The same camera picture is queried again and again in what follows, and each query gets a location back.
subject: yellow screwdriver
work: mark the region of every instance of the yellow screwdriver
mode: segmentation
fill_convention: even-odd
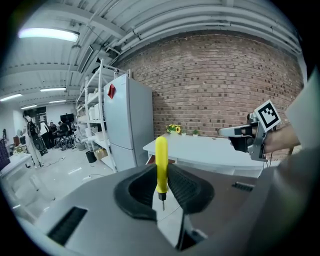
[[[156,188],[162,209],[165,210],[165,200],[168,191],[168,142],[163,136],[155,140]]]

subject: black vent slot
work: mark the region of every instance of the black vent slot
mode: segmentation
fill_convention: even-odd
[[[86,209],[73,207],[49,232],[48,237],[64,246],[85,216],[86,212]]]
[[[255,185],[241,183],[241,182],[235,182],[232,184],[232,187],[239,189],[239,190],[251,192],[254,189]]]

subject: white table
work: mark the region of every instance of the white table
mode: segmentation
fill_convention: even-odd
[[[236,151],[227,138],[164,134],[168,142],[168,158],[202,170],[230,175],[258,177],[267,164],[251,160],[248,153]],[[143,147],[149,159],[156,155],[156,141]]]
[[[38,177],[37,172],[33,166],[33,161],[31,159],[30,154],[21,153],[21,155],[10,156],[10,163],[1,170],[0,178],[1,178],[1,184],[7,192],[8,199],[13,200],[13,203],[15,204],[13,208],[15,209],[17,206],[22,207],[32,218],[35,219],[33,214],[28,211],[28,209],[21,203],[19,198],[16,196],[15,191],[13,190],[13,186],[12,186],[13,184],[10,182],[10,177],[12,177],[18,171],[26,168],[26,163],[28,162],[30,164],[30,167],[28,168],[28,171],[27,171],[27,174],[28,174],[27,177],[31,182],[31,184],[33,185],[35,191],[38,192],[41,189],[45,193],[45,195],[43,196],[46,199],[55,200],[56,199],[55,196],[48,191],[45,184]]]

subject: ceiling beam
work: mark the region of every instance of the ceiling beam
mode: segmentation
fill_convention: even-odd
[[[84,24],[90,23],[92,26],[104,30],[118,39],[123,38],[127,34],[123,29],[113,24],[112,22],[99,16],[94,16],[92,18],[93,14],[91,12],[82,10],[74,6],[55,3],[46,5],[44,7],[44,11],[53,11],[65,17],[68,17],[69,19],[73,19]]]
[[[8,68],[0,74],[0,77],[15,75],[19,73],[25,73],[25,72],[68,71],[69,68],[70,68],[70,72],[78,72],[78,66],[75,66],[75,65],[69,66],[64,64],[33,64],[33,65],[23,65],[23,66]]]

